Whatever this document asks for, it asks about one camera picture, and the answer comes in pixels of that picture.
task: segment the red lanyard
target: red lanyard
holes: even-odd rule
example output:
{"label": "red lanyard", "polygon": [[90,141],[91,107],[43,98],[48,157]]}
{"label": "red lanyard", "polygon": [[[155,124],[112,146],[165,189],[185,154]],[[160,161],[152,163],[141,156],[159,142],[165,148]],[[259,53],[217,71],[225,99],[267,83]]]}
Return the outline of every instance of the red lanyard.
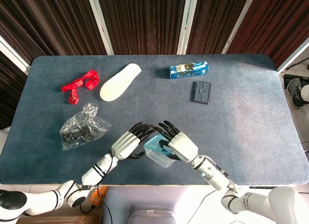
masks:
{"label": "red lanyard", "polygon": [[89,89],[89,90],[92,90],[93,88],[95,88],[100,81],[100,79],[98,77],[98,72],[96,72],[95,70],[90,70],[83,77],[76,79],[74,82],[72,82],[70,84],[64,85],[61,88],[62,92],[65,92],[67,90],[71,90],[71,95],[70,95],[69,100],[68,100],[69,103],[71,103],[71,104],[77,104],[78,103],[79,97],[78,97],[76,88],[80,87],[84,84],[83,83],[84,79],[89,79],[85,84],[86,88]]}

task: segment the sneaker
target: sneaker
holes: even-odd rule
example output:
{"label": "sneaker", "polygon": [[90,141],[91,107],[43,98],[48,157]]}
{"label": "sneaker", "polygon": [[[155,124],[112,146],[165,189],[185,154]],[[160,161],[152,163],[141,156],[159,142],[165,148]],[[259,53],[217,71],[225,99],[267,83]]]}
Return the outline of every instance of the sneaker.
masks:
{"label": "sneaker", "polygon": [[304,105],[304,102],[301,99],[301,88],[302,86],[299,78],[293,78],[286,87],[291,96],[290,104],[293,108],[300,108]]}

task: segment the dark blue table mat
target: dark blue table mat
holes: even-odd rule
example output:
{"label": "dark blue table mat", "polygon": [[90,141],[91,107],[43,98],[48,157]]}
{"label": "dark blue table mat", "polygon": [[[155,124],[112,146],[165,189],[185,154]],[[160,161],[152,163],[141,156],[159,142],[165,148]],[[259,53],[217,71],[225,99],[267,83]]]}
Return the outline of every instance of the dark blue table mat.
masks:
{"label": "dark blue table mat", "polygon": [[[168,66],[208,61],[204,76],[168,79]],[[142,72],[115,101],[99,97],[104,82],[129,63]],[[77,105],[61,86],[90,69],[101,81],[78,88]],[[195,81],[212,83],[209,105],[191,102]],[[62,151],[59,130],[87,102],[113,126],[101,139]],[[0,182],[81,182],[82,175],[135,123],[170,120],[243,185],[298,184],[309,180],[309,165],[297,137],[272,60],[265,55],[41,56],[34,60],[11,131],[0,155]],[[140,145],[136,152],[142,150]],[[189,164],[163,168],[151,159],[119,161],[105,184],[205,184]]]}

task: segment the brown curtain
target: brown curtain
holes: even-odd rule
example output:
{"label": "brown curtain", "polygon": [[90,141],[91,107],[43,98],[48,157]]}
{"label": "brown curtain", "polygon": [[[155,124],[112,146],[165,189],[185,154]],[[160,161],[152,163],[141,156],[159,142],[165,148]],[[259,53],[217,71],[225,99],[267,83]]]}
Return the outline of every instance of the brown curtain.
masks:
{"label": "brown curtain", "polygon": [[187,54],[220,54],[246,0],[197,0]]}
{"label": "brown curtain", "polygon": [[309,0],[253,0],[227,53],[267,54],[278,67],[309,36]]}
{"label": "brown curtain", "polygon": [[115,54],[176,54],[185,0],[99,0]]}
{"label": "brown curtain", "polygon": [[27,76],[0,52],[0,130],[11,125]]}
{"label": "brown curtain", "polygon": [[105,55],[88,0],[0,0],[0,35],[29,64],[42,55]]}

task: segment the blue box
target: blue box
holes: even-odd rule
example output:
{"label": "blue box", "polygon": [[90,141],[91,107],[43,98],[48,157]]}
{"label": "blue box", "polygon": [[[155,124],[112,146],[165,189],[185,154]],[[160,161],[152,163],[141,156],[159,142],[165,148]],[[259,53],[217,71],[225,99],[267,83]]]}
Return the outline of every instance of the blue box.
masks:
{"label": "blue box", "polygon": [[207,61],[180,64],[169,67],[169,78],[182,78],[207,74],[209,66]]}

